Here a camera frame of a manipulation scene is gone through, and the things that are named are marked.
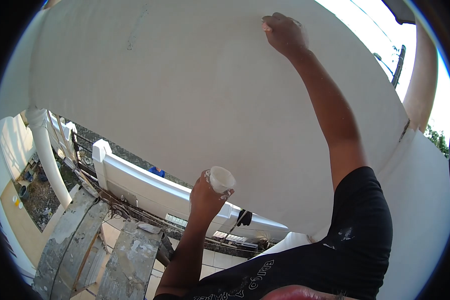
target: sky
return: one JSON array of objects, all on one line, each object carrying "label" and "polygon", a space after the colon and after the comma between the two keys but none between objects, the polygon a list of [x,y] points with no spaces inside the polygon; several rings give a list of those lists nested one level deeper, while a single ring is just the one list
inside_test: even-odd
[{"label": "sky", "polygon": [[[335,14],[363,42],[371,53],[378,53],[383,71],[392,80],[392,74],[384,63],[395,71],[398,54],[405,45],[403,69],[396,92],[403,102],[412,75],[417,43],[413,24],[396,22],[395,16],[381,0],[315,0]],[[433,130],[443,131],[446,141],[450,137],[450,76],[438,53],[438,82],[432,113],[428,123]]]}]

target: right hand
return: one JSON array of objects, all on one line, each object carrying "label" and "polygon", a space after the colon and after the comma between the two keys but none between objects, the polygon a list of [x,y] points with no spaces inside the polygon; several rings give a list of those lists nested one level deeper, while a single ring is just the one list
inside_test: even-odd
[{"label": "right hand", "polygon": [[302,24],[275,12],[262,18],[268,42],[289,60],[300,59],[308,50],[308,37]]},{"label": "right hand", "polygon": [[225,201],[227,201],[228,197],[233,195],[235,191],[231,189],[230,194],[228,194],[228,192],[223,194],[216,193],[210,183],[207,182],[205,172],[206,171],[203,171],[201,173],[190,193],[190,219],[198,218],[198,220],[194,221],[203,222],[208,227],[212,219],[215,218],[220,212],[220,209],[222,209]]}]

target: black glove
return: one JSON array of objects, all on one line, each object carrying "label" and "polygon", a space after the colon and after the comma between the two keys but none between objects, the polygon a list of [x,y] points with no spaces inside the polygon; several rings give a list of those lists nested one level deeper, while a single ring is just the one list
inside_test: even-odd
[{"label": "black glove", "polygon": [[[243,215],[244,212],[245,209],[242,208],[242,210],[240,210],[240,212],[238,213],[238,219],[240,219],[240,217]],[[251,222],[252,222],[252,212],[246,212],[243,218],[237,224],[237,226],[240,226],[240,224],[248,226],[250,225]]]}]

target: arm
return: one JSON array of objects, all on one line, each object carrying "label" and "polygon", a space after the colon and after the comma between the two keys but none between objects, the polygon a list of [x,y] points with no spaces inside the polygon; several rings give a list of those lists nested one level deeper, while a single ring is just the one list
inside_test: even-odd
[{"label": "arm", "polygon": [[328,144],[335,191],[351,171],[367,165],[353,112],[338,86],[308,49],[301,24],[277,12],[265,16],[263,21],[270,45],[288,58],[306,86]]},{"label": "arm", "polygon": [[205,233],[227,199],[228,194],[217,194],[211,188],[203,171],[190,193],[192,207],[185,232],[175,249],[173,260],[162,275],[155,295],[167,293],[182,297],[197,285],[202,271]]}]

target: dirt ground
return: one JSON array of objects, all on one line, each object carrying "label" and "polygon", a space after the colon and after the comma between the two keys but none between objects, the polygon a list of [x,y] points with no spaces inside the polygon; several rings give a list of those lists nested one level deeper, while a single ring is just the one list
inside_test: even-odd
[{"label": "dirt ground", "polygon": [[[72,170],[61,160],[60,162],[60,174],[62,175],[63,182],[66,185],[68,191],[70,191],[75,184],[80,184],[78,177]],[[40,166],[35,170],[36,173],[42,171]],[[27,187],[29,197],[28,199],[22,199],[23,206],[27,210],[31,219],[35,222],[38,229],[43,231],[45,226],[47,226],[48,221],[52,215],[57,211],[60,202],[55,195],[50,183],[47,181],[43,182],[38,178],[35,178],[32,183]]]}]

